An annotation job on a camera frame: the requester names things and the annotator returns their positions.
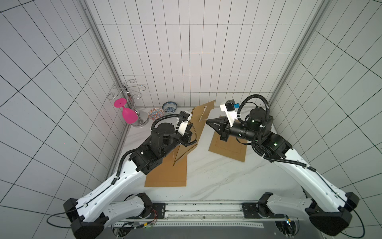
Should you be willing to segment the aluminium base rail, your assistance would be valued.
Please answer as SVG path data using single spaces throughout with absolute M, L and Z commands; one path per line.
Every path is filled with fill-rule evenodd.
M 309 222 L 306 209 L 309 199 L 290 199 L 273 195 L 267 202 L 258 201 L 155 201 L 144 212 L 137 198 L 111 203 L 104 215 L 104 227 L 133 230 L 148 227 L 255 227 L 263 222 L 287 225 Z

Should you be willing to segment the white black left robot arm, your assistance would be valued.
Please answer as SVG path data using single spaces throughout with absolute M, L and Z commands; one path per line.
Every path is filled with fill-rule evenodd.
M 104 228 L 123 219 L 151 215 L 153 203 L 145 193 L 122 202 L 114 203 L 114 200 L 133 182 L 158 167 L 176 147 L 197 143 L 192 140 L 191 118 L 191 113 L 181 111 L 155 120 L 150 136 L 121 157 L 116 173 L 86 196 L 70 198 L 64 203 L 75 238 L 95 239 Z

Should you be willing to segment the blue white patterned bowl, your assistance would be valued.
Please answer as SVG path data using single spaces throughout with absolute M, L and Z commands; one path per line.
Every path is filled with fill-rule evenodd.
M 172 102 L 172 101 L 169 101 L 169 102 L 165 102 L 163 105 L 162 105 L 162 110 L 165 112 L 165 113 L 168 113 L 168 114 L 171 114 L 173 112 L 176 111 L 177 109 L 177 104 L 175 102 Z

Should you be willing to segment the lower brown kraft file bags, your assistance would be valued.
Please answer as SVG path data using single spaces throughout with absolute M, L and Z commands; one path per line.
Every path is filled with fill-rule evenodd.
M 209 151 L 240 162 L 245 162 L 247 145 L 244 144 L 241 144 L 232 136 L 227 142 L 222 141 L 220 139 L 220 134 L 214 132 Z

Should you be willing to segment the red blue patterned bowl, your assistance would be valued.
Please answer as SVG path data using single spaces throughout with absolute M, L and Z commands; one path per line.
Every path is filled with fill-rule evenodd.
M 164 111 L 160 108 L 153 108 L 153 109 L 150 109 L 149 112 L 148 112 L 148 117 L 149 119 L 151 120 L 157 120 L 158 118 L 164 116 Z

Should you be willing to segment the brown kraft file bag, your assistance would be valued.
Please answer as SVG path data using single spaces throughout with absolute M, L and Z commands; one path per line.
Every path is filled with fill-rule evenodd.
M 180 145 L 178 149 L 176 150 L 176 157 L 174 159 L 173 165 L 177 165 L 184 158 L 186 158 L 189 153 L 191 153 L 194 149 L 197 148 L 202 132 L 206 125 L 206 121 L 210 115 L 211 110 L 214 109 L 214 107 L 215 107 L 215 100 L 205 103 L 203 105 L 194 107 L 192 109 L 191 111 L 192 118 L 190 120 L 190 124 L 191 123 L 193 124 L 191 128 L 191 131 L 193 132 L 192 140 L 196 139 L 197 143 L 188 147 Z
M 153 169 L 145 180 L 145 187 L 186 187 L 187 157 L 175 163 L 180 146 L 177 146 Z

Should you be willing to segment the pink plastic wine glass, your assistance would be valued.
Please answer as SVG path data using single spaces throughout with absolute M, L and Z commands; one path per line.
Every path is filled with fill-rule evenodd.
M 116 108 L 122 108 L 122 117 L 128 124 L 133 124 L 137 122 L 138 115 L 135 112 L 135 110 L 132 110 L 130 108 L 126 108 L 125 105 L 127 104 L 127 100 L 120 98 L 114 102 L 114 107 Z

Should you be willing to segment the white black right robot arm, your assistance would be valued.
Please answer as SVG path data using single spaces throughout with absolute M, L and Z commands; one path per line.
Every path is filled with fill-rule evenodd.
M 334 186 L 286 139 L 271 131 L 273 118 L 265 97 L 253 94 L 240 104 L 229 100 L 220 109 L 226 115 L 208 119 L 206 124 L 219 134 L 222 141 L 228 141 L 230 137 L 246 140 L 256 154 L 283 169 L 308 194 L 307 198 L 294 199 L 266 192 L 255 208 L 260 217 L 286 215 L 309 220 L 319 231 L 333 237 L 350 226 L 357 213 L 359 197 Z

